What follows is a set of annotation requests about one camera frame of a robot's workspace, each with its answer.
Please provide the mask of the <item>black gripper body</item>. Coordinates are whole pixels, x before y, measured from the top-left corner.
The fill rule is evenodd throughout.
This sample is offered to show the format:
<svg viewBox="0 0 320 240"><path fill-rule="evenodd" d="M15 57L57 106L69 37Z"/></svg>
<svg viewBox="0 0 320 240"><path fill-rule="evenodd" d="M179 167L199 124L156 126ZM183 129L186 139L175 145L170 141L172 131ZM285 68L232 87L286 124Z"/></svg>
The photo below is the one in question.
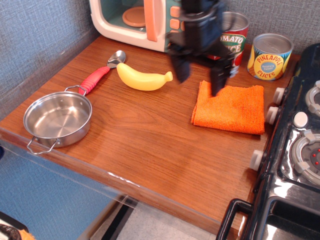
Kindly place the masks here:
<svg viewBox="0 0 320 240"><path fill-rule="evenodd" d="M191 63L209 68L222 67L232 70L234 54L220 41L226 29L223 28L223 14L183 14L184 30L166 34L170 55L186 56Z"/></svg>

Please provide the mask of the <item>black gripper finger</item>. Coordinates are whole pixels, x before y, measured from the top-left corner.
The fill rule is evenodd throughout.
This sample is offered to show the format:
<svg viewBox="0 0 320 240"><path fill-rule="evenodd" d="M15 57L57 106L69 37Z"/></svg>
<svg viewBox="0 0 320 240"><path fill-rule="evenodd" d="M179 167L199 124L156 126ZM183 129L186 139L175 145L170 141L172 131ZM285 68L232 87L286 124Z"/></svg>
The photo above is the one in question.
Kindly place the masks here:
<svg viewBox="0 0 320 240"><path fill-rule="evenodd" d="M230 76L229 67L215 66L210 69L211 96L215 97L226 85Z"/></svg>
<svg viewBox="0 0 320 240"><path fill-rule="evenodd" d="M186 56L171 54L170 60L178 81L185 82L190 77L190 62Z"/></svg>

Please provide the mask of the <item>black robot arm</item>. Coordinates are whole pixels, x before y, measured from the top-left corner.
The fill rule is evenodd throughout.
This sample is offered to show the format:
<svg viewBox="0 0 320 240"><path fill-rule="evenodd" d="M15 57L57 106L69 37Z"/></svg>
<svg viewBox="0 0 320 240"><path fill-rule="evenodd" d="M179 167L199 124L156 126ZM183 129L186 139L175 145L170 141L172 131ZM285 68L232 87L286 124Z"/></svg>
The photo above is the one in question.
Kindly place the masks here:
<svg viewBox="0 0 320 240"><path fill-rule="evenodd" d="M221 0L183 0L180 18L182 32L170 32L168 55L177 79L183 83L190 76L190 64L197 63L210 70L211 95L214 97L231 76L235 55L220 38L224 32Z"/></svg>

